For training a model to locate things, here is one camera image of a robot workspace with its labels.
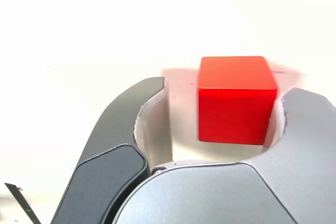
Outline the narrow grey gripper left jaw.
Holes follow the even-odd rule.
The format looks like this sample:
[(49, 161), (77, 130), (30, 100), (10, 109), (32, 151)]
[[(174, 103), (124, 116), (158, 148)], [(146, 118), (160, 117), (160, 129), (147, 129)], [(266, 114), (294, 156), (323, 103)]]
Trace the narrow grey gripper left jaw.
[(173, 160), (169, 91), (144, 79), (103, 111), (82, 151), (53, 223), (112, 223), (154, 167)]

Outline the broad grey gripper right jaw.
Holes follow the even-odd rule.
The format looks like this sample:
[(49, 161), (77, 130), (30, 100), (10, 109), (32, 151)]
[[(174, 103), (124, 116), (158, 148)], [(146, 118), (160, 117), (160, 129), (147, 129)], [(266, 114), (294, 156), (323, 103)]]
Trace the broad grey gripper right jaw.
[(285, 130), (235, 163), (167, 169), (140, 184), (114, 223), (335, 223), (335, 106), (294, 88)]

